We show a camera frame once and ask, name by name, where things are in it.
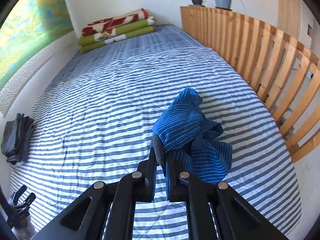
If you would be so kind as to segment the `blue striped garment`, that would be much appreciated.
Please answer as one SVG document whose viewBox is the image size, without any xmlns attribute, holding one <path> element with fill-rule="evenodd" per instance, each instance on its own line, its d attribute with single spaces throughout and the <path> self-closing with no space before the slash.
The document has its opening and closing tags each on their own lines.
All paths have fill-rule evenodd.
<svg viewBox="0 0 320 240">
<path fill-rule="evenodd" d="M 153 126 L 169 159 L 183 164 L 190 174 L 217 184 L 230 172 L 232 145 L 217 138 L 223 134 L 220 123 L 205 117 L 202 98 L 192 88 L 180 92 Z"/>
</svg>

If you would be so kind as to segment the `stack of folded dark clothes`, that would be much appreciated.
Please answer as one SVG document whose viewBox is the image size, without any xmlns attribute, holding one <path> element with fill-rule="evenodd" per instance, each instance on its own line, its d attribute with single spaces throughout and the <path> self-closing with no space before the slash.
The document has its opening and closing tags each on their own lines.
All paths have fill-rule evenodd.
<svg viewBox="0 0 320 240">
<path fill-rule="evenodd" d="M 34 119 L 21 113 L 5 124 L 1 151 L 11 166 L 21 166 L 27 162 L 29 142 L 35 128 Z"/>
</svg>

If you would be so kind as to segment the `striped blue white bedspread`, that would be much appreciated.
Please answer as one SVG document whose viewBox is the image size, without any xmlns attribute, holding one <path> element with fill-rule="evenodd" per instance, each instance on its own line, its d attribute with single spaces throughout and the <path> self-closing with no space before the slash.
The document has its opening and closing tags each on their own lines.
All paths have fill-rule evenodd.
<svg viewBox="0 0 320 240">
<path fill-rule="evenodd" d="M 233 147 L 225 181 L 283 234 L 302 216 L 295 169 L 271 114 L 216 52 L 173 25 L 77 53 L 30 111 L 28 161 L 10 188 L 36 195 L 40 231 L 96 181 L 113 183 L 149 156 L 152 127 L 185 88 Z"/>
</svg>

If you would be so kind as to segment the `folded green red blanket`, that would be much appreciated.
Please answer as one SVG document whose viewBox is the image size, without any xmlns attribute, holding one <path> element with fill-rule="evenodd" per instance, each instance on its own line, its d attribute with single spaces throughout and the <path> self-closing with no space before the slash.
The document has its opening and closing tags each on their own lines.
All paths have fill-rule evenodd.
<svg viewBox="0 0 320 240">
<path fill-rule="evenodd" d="M 87 24 L 78 38 L 80 52 L 86 53 L 114 42 L 155 31 L 156 19 L 145 9 Z"/>
</svg>

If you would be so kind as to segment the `wooden door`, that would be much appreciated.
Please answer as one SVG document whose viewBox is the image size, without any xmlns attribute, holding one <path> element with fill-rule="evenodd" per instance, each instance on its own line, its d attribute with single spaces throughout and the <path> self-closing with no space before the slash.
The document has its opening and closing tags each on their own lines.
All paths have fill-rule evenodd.
<svg viewBox="0 0 320 240">
<path fill-rule="evenodd" d="M 300 0 L 278 0 L 278 28 L 298 40 L 300 24 Z"/>
</svg>

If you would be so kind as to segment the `wooden slatted bed frame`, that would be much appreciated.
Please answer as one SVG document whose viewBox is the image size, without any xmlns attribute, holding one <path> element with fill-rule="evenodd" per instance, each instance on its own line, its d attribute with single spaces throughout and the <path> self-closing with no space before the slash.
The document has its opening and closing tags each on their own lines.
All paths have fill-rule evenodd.
<svg viewBox="0 0 320 240">
<path fill-rule="evenodd" d="M 319 92 L 319 58 L 277 27 L 227 9 L 184 6 L 182 29 L 227 61 L 272 114 L 293 162 L 319 146 L 319 108 L 294 125 Z"/>
</svg>

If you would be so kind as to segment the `green map wall hanging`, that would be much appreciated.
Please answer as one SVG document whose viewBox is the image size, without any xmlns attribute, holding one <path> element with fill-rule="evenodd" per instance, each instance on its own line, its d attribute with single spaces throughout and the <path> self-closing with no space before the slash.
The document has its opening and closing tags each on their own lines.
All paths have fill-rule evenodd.
<svg viewBox="0 0 320 240">
<path fill-rule="evenodd" d="M 1 88 L 31 57 L 71 31 L 65 0 L 19 0 L 1 26 Z"/>
</svg>

